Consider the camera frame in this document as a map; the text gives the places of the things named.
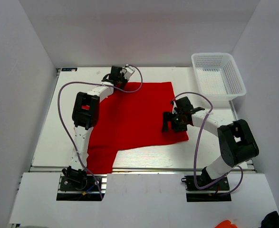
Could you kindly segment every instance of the white wall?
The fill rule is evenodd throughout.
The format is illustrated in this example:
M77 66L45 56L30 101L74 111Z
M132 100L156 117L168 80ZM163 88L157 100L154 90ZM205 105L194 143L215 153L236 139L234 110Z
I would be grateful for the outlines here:
M18 0L0 0L0 228L29 170L55 75Z
M56 67L188 66L235 47L259 0L20 0Z
M235 107L255 135L260 155L254 164L279 209L279 0L260 1L232 54L247 88Z

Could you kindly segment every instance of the red fabric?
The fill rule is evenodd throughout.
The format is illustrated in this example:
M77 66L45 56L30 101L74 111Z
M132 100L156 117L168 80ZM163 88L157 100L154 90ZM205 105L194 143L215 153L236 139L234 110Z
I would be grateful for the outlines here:
M128 83L132 91L140 83ZM94 127L87 167L97 174L111 173L118 150L152 145L169 145L188 140L186 132L162 133L163 112L172 110L171 82L143 83L136 93L115 91L100 103L98 124Z

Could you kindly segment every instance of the basket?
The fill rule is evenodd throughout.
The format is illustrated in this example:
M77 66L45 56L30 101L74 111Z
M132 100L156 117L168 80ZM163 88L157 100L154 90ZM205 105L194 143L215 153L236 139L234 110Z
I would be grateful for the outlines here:
M191 56L199 92L212 102L227 102L246 94L232 55L197 53Z

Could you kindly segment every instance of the white platform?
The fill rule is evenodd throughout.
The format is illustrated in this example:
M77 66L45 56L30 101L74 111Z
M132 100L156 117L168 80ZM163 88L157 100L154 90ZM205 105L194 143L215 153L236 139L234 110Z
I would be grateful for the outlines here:
M185 91L197 92L197 85L191 67L141 67L144 82L172 82L174 93L177 95ZM78 68L76 72L61 72L52 103L36 147L32 166L36 167L66 167L71 159L72 143L65 133L58 117L57 95L59 89L71 81L85 81L100 83L102 77L110 72L110 67ZM140 76L136 72L132 82L139 82ZM78 92L86 92L94 86L69 85L62 92L61 109L67 128L73 135L72 111ZM194 107L202 106L201 100L195 95L188 96ZM229 103L227 108L216 108L215 114L233 121ZM193 155L199 128L188 126L189 141L168 146L150 146L128 151L119 151L113 169L191 169ZM203 132L198 155L198 168L203 168L213 162L220 155L218 138L209 132Z
M24 173L10 223L49 228L260 227L277 210L264 174L245 174L231 202L186 202L182 174L108 174L102 202L56 201L59 173ZM229 174L235 186L239 174Z

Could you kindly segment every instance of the cable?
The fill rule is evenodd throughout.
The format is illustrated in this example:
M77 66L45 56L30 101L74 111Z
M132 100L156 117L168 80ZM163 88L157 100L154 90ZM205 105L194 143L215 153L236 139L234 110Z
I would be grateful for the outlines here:
M220 181L221 179L223 179L224 177L226 177L228 173L222 175L221 177L219 177L218 179L212 181L211 183L205 185L205 186L198 186L198 183L197 183L197 179L196 179L196 164L197 164L197 153L198 153L198 148L199 148L199 145L200 145L200 140L201 140L201 136L202 136L202 130L204 129L204 126L205 126L205 123L207 121L207 118L208 116L210 115L210 113L212 112L213 110L213 105L211 103L211 101L205 97L204 95L201 95L199 93L196 93L196 92L183 92L183 93L180 93L178 95L176 95L172 101L175 101L177 97L179 97L180 95L183 95L183 94L194 94L194 95L198 95L198 96L201 96L202 98L204 98L209 104L210 104L210 110L207 112L206 116L204 117L204 120L202 121L202 125L201 125L201 128L200 128L200 131L198 133L198 136L197 136L197 141L196 141L196 146L195 146L195 152L194 152L194 164L193 164L193 177L194 177L194 184L195 184L195 187L198 189L198 190L203 190L203 189L206 189L210 186L212 186L213 184L217 183L218 181ZM235 191L241 184L241 181L239 182L239 184L237 185L237 187L235 189L233 189L232 191Z
M91 191L94 188L95 185L93 185L92 187L90 187L88 190L86 190L86 194Z
M133 65L130 65L130 64L129 64L129 65L126 65L126 67L127 67L127 66L134 67L134 68L139 72L139 75L140 75L140 78L141 78L140 86L139 86L136 90L134 90L134 91L125 91L125 90L120 89L120 88L118 88L118 87L116 87L116 86L113 86L113 85L104 85L104 84L97 84L97 83L90 83L90 82L69 82L69 83L64 84L64 85L60 88L60 90L59 90L59 92L58 92L57 108L58 108L58 114L59 114L59 119L60 119L60 121L61 121L61 124L62 124L64 130L66 131L66 133L67 133L69 139L70 139L71 142L73 143L73 146L74 146L74 148L75 148L75 150L76 150L76 154L77 154L77 157L78 157L78 159L79 159L79 162L80 162L81 166L85 169L86 172L89 172L89 173L92 175L92 177L94 178L94 180L95 180L96 183L98 183L97 178L95 177L95 175L94 175L94 174L83 164L83 162L81 161L80 154L78 153L78 148L77 148L77 146L76 146L76 143L75 143L74 139L72 138L71 134L68 132L68 129L67 129L67 127L66 127L66 125L65 125L65 123L64 123L64 121L63 121L62 113L61 113L61 108L60 108L60 97L61 97L61 93L62 93L62 90L63 90L66 86L71 85L71 84L85 84L85 85L92 85L92 86L107 86L107 87L112 87L112 88L114 88L114 89L117 89L117 90L119 90L119 91L121 91L121 92L125 92L125 93L135 93L135 92L137 92L138 90L140 90L140 88L141 88L142 85L143 85L143 75L142 75L141 71L140 71L136 66L133 66ZM99 184L97 184L97 187L98 187L98 191L99 191L100 198L101 198L101 200L102 200L103 197L102 197L102 193L101 193L101 189L100 189L100 187L99 187Z
M84 189L86 186L87 186L87 182L86 182L86 184L84 185L84 187L82 189ZM76 190L82 190L82 189L76 189Z
M237 184L237 186L235 186L234 189L232 189L231 191L228 191L226 193L220 194L220 196L225 196L225 195L228 195L230 193L233 193L241 185L241 183L243 181L243 177L244 177L244 171L243 171L241 166L237 165L236 167L238 167L241 170L241 179L240 179L239 183Z

